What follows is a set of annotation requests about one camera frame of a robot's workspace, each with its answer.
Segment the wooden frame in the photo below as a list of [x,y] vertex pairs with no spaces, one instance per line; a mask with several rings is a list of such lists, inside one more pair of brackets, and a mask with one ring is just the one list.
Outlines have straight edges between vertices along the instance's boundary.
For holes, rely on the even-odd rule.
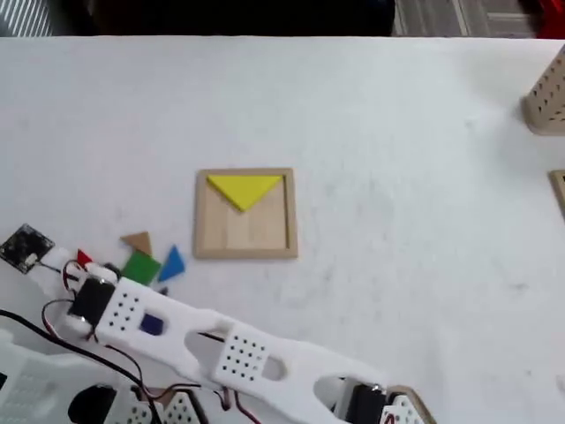
[[552,170],[549,172],[549,178],[561,207],[561,213],[565,217],[565,170]]
[[393,397],[396,395],[405,395],[412,402],[412,405],[416,408],[416,412],[424,422],[424,424],[437,424],[437,421],[432,416],[432,413],[426,408],[426,404],[422,401],[420,396],[416,391],[408,386],[389,386],[387,387],[387,401],[392,402]]
[[[208,183],[210,174],[281,175],[282,181],[280,187],[273,188],[248,211],[240,212]],[[194,256],[199,259],[298,257],[295,205],[291,168],[201,170],[196,180]],[[247,231],[239,231],[238,223],[242,223]],[[252,227],[257,230],[260,240],[252,240]],[[229,233],[235,236],[228,241]]]

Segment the green square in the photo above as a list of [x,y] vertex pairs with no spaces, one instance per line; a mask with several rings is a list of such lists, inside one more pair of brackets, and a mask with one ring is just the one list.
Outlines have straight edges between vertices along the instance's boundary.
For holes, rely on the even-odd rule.
[[122,276],[140,284],[149,285],[160,268],[161,263],[136,250],[122,269]]

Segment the circuit board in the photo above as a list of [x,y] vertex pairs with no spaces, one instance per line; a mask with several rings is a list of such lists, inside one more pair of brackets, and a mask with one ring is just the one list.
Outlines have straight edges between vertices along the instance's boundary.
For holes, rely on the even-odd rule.
[[27,274],[54,245],[53,241],[24,223],[0,246],[0,258]]

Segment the blue triangle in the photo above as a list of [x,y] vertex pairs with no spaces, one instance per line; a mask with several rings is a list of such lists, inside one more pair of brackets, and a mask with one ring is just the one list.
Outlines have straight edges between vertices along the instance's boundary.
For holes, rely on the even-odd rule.
[[169,257],[165,261],[165,264],[161,268],[161,274],[159,275],[159,283],[166,281],[173,276],[177,276],[185,272],[185,262],[181,258],[180,253],[176,246],[170,249]]

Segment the wooden board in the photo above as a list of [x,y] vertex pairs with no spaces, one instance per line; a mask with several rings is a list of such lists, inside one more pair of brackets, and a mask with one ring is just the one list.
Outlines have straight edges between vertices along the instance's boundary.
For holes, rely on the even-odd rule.
[[[249,210],[241,212],[207,181],[210,174],[282,175],[282,180]],[[276,259],[298,256],[292,169],[202,170],[196,184],[195,257]]]
[[555,197],[561,207],[561,212],[565,216],[565,170],[552,170],[549,173],[552,186],[555,190]]

